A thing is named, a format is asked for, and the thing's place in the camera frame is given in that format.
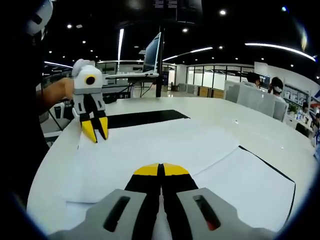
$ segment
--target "recessed light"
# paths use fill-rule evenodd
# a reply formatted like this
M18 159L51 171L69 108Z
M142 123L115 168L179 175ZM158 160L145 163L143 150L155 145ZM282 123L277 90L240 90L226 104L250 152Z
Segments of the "recessed light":
M226 10L221 10L219 13L220 13L221 16L224 16L224 15L227 14Z

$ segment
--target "ceiling light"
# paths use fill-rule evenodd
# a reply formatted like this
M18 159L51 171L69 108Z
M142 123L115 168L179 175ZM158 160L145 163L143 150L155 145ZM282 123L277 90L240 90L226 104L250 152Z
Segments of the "ceiling light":
M122 28L119 32L119 44L118 44L118 61L120 61L120 55L121 55L121 46L122 46L122 40L124 38L124 32L125 30Z
M162 61L167 61L167 60L169 60L169 59L174 59L174 58L176 58L176 57L178 57L178 55L168 57L168 58L166 58L166 59L163 59Z
M54 62L50 62L50 61L44 61L44 63L48 64L48 65L57 66L57 67L65 67L65 68L70 68L70 69L73 68L72 66L63 65L63 64L60 64L60 63L54 63Z
M197 49L197 50L192 50L190 53L196 53L196 52L201 52L201 51L205 51L205 50L209 50L209 49L212 49L212 46L209 46L209 47L205 47L205 48L200 48L200 49Z
M227 14L226 10L221 10L221 11L220 11L220 15L221 15L221 16L224 16L224 15L226 15L226 14Z
M311 59L312 61L316 61L312 56L302 52L302 51L298 51L296 49L293 48L289 48L286 46L279 46L279 45L273 45L273 44L266 44L266 43L245 43L246 46L259 46L259 47L269 47L269 48L275 48L275 49L283 49L283 50L287 50L289 52L293 52L295 54L300 54L308 59Z

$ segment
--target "glass wall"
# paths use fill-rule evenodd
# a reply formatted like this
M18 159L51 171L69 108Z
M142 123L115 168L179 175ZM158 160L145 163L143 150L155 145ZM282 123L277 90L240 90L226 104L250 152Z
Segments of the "glass wall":
M198 85L218 90L225 89L225 81L239 83L247 81L249 72L254 71L254 66L243 67L233 65L213 65L213 66L189 66L185 82L187 84Z

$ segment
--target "black pole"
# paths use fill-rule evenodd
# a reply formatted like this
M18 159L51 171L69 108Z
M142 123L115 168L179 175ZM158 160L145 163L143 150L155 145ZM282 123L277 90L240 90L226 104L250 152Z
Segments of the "black pole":
M158 64L157 64L157 70L159 76L156 78L155 83L156 83L156 88L155 88L155 96L157 98L161 97L161 87L162 87L162 52L164 49L164 39L165 39L165 27L160 24L159 31L161 32L160 34L160 46L159 46L159 53L158 53Z

